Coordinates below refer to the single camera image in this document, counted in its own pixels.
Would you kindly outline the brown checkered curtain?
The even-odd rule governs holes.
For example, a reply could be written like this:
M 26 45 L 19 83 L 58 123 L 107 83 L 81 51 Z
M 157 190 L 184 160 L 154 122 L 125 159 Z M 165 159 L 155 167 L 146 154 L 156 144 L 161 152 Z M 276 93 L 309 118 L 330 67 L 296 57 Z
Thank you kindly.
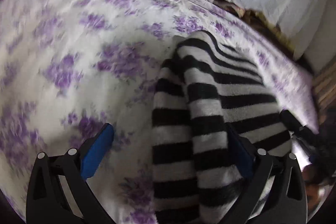
M 322 114 L 330 106 L 335 106 L 335 68 L 334 57 L 313 79 L 313 94 L 318 114 Z

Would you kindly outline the black white striped sweater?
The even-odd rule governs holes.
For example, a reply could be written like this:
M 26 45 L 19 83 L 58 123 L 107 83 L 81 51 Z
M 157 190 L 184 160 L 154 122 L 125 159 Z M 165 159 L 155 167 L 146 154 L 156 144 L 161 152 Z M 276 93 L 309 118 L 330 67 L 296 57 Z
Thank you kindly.
M 207 31 L 181 39 L 163 62 L 152 126 L 159 223 L 218 223 L 227 214 L 247 185 L 230 133 L 273 156 L 291 150 L 256 65 Z

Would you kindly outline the purple floral bed sheet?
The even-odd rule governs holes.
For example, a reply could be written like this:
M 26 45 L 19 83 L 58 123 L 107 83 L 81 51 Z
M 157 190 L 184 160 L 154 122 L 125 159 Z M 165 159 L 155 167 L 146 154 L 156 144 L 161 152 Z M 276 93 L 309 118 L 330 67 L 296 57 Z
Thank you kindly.
M 79 147 L 105 123 L 113 146 L 88 184 L 117 223 L 155 223 L 151 110 L 161 63 L 177 38 L 209 31 L 230 73 L 271 94 L 310 128 L 308 74 L 238 17 L 206 0 L 1 0 L 1 191 L 26 217 L 36 155 Z

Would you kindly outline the brown folded blankets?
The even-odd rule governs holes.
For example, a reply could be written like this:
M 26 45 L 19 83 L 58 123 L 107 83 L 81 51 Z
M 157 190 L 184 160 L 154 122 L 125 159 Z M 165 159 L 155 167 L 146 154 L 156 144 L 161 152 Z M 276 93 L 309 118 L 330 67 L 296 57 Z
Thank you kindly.
M 252 27 L 259 34 L 270 40 L 280 51 L 289 57 L 293 57 L 294 47 L 289 38 L 282 33 L 280 26 L 273 25 L 266 19 L 261 11 L 244 9 L 227 0 L 208 0 L 218 8 L 237 16 L 243 22 Z

